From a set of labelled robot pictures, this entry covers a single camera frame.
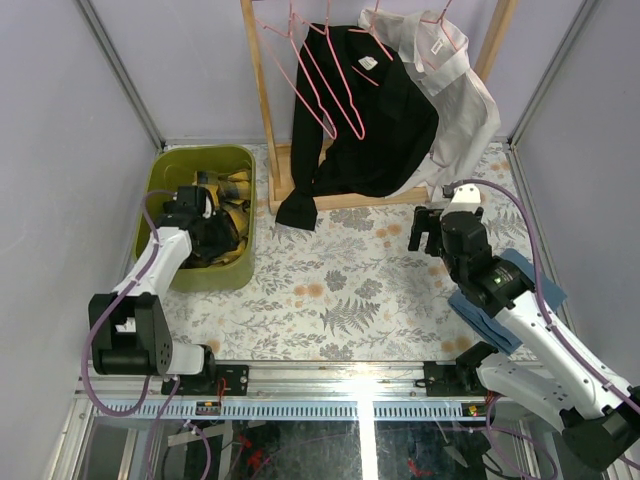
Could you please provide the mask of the yellow plaid flannel shirt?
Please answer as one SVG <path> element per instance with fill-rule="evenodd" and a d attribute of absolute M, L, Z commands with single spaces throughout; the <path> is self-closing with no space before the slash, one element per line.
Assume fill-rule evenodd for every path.
<path fill-rule="evenodd" d="M 211 192 L 215 211 L 224 210 L 231 216 L 240 240 L 235 251 L 225 254 L 221 261 L 206 268 L 229 265 L 244 254 L 249 240 L 251 170 L 240 169 L 228 174 L 198 171 L 194 177 L 194 184 Z"/>

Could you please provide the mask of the pink hanger of plaid shirt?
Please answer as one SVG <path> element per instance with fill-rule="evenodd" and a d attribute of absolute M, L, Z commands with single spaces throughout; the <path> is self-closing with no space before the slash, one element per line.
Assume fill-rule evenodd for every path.
<path fill-rule="evenodd" d="M 349 116 L 349 114 L 346 112 L 346 109 L 344 107 L 344 105 L 338 100 L 337 95 L 334 93 L 334 91 L 332 90 L 332 88 L 329 86 L 328 82 L 325 80 L 324 74 L 321 72 L 320 68 L 317 67 L 316 70 L 318 71 L 318 74 L 320 75 L 321 79 L 323 80 L 323 82 L 326 85 L 327 90 L 329 91 L 329 93 L 331 94 L 332 98 L 334 99 L 336 105 L 338 106 L 340 112 L 342 113 L 342 115 L 344 116 L 348 126 L 351 128 L 351 130 L 353 131 L 353 133 L 355 134 L 356 138 L 360 141 L 362 141 L 365 136 L 366 136 L 366 129 L 364 126 L 364 122 L 360 116 L 359 110 L 357 109 L 355 103 L 354 103 L 354 98 L 352 95 L 352 91 L 350 88 L 350 85 L 348 83 L 348 80 L 346 78 L 346 74 L 342 68 L 342 64 L 339 60 L 339 57 L 337 55 L 337 52 L 335 50 L 334 44 L 332 42 L 332 38 L 331 38 L 331 30 L 330 30 L 330 25 L 329 25 L 329 17 L 330 17 L 330 10 L 331 10 L 331 2 L 327 1 L 326 2 L 326 11 L 325 11 L 325 22 L 323 24 L 323 28 L 320 27 L 316 27 L 312 22 L 306 20 L 305 18 L 303 18 L 302 16 L 300 16 L 296 11 L 294 7 L 291 7 L 291 17 L 292 17 L 292 21 L 293 22 L 298 22 L 302 25 L 305 25 L 309 28 L 309 30 L 311 31 L 315 31 L 317 34 L 323 36 L 326 40 L 326 44 L 327 44 L 327 48 L 329 50 L 329 53 L 331 55 L 331 58 L 335 64 L 336 67 L 336 71 L 337 74 L 340 77 L 340 80 L 343 84 L 343 87 L 345 89 L 345 94 L 346 94 L 346 98 L 348 100 L 348 106 L 349 108 L 352 110 L 353 115 L 355 117 L 355 120 L 352 120 L 351 117 Z"/>

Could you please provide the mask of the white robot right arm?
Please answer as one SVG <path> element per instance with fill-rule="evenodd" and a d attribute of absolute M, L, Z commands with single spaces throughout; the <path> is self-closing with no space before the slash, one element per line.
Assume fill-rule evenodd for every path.
<path fill-rule="evenodd" d="M 518 266 L 493 254 L 482 213 L 419 206 L 408 248 L 425 240 L 426 253 L 443 260 L 463 296 L 514 334 L 552 376 L 521 368 L 482 342 L 457 360 L 457 385 L 467 394 L 485 389 L 518 402 L 554 427 L 575 457 L 604 471 L 639 439 L 639 390 L 537 299 L 537 286 Z"/>

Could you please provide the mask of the black button shirt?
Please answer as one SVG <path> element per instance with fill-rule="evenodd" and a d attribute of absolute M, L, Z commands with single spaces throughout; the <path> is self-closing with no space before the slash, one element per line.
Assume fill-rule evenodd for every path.
<path fill-rule="evenodd" d="M 199 218 L 190 230 L 192 253 L 187 268 L 206 268 L 221 261 L 225 254 L 235 251 L 240 240 L 231 216 L 224 210 L 209 218 Z"/>

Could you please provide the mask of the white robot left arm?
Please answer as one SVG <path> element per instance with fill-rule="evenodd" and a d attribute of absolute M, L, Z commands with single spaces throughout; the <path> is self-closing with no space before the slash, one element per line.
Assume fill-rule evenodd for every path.
<path fill-rule="evenodd" d="M 181 186 L 166 207 L 156 218 L 143 212 L 149 226 L 143 252 L 111 292 L 90 300 L 84 365 L 100 375 L 177 376 L 186 383 L 181 392 L 204 395 L 219 381 L 214 354 L 173 341 L 162 300 L 214 218 L 213 199 L 203 187 Z"/>

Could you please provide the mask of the pink hanger of black shirt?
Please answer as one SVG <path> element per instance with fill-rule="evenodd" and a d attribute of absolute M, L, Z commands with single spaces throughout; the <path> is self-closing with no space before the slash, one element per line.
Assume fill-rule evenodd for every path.
<path fill-rule="evenodd" d="M 353 35 L 366 35 L 369 37 L 368 46 L 373 44 L 377 46 L 377 49 L 382 53 L 390 62 L 393 61 L 393 55 L 386 48 L 385 44 L 380 40 L 376 30 L 376 19 L 380 10 L 380 2 L 376 1 L 374 7 L 371 10 L 369 23 L 367 27 L 356 26 L 349 28 L 348 32 Z M 367 82 L 375 87 L 379 86 L 379 82 L 371 77 L 369 73 L 379 64 L 379 60 L 371 54 L 363 55 L 361 60 L 358 61 L 359 67 L 354 67 L 353 70 L 361 75 Z"/>

